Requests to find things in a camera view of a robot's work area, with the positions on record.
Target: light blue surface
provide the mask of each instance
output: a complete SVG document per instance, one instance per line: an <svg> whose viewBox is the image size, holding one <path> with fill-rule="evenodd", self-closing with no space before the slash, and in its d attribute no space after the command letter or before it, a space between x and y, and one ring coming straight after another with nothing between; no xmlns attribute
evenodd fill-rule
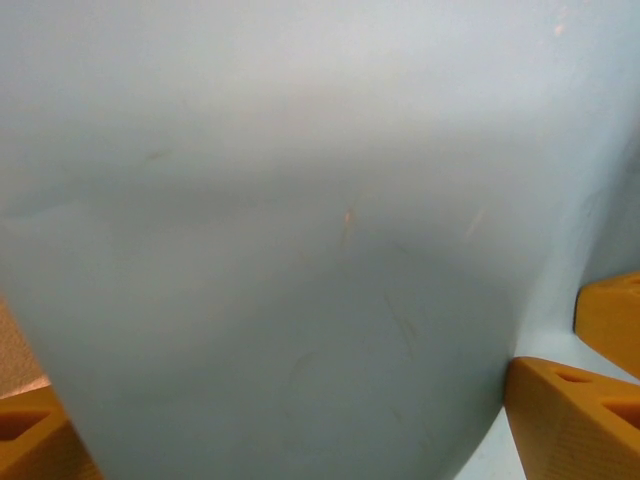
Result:
<svg viewBox="0 0 640 480"><path fill-rule="evenodd" d="M640 5L456 3L1 7L2 289L107 478L512 479L514 353L628 378Z"/></svg>

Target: beige wall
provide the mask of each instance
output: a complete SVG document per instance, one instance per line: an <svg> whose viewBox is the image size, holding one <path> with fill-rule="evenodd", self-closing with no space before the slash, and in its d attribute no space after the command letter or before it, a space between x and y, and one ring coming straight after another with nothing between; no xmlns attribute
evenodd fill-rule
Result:
<svg viewBox="0 0 640 480"><path fill-rule="evenodd" d="M47 384L7 304L0 299L0 398Z"/></svg>

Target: light blue plastic object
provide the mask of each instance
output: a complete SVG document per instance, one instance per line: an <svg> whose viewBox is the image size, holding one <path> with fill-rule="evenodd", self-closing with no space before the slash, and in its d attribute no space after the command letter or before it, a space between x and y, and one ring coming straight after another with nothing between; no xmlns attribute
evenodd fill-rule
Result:
<svg viewBox="0 0 640 480"><path fill-rule="evenodd" d="M105 476L522 479L514 353L627 378L571 325L640 267L638 25L4 2L2 290Z"/></svg>

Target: curved plastic surface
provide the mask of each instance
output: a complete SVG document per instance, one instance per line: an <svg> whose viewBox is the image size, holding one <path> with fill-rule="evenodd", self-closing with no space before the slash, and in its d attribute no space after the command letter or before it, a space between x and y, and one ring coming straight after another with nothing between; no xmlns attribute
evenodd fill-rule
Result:
<svg viewBox="0 0 640 480"><path fill-rule="evenodd" d="M632 0L3 5L2 287L105 476L452 478L516 347L621 375L570 329L637 130L639 22ZM515 478L505 425L460 478Z"/></svg>

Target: orange plastic piece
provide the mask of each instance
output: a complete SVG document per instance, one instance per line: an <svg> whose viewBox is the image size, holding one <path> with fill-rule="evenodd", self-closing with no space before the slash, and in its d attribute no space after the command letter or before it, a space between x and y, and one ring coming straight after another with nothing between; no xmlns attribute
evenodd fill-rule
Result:
<svg viewBox="0 0 640 480"><path fill-rule="evenodd" d="M505 407L528 480L640 479L640 386L521 357Z"/></svg>
<svg viewBox="0 0 640 480"><path fill-rule="evenodd" d="M51 387L0 400L0 480L99 480Z"/></svg>
<svg viewBox="0 0 640 480"><path fill-rule="evenodd" d="M640 273L584 287L575 330L595 351L640 378Z"/></svg>

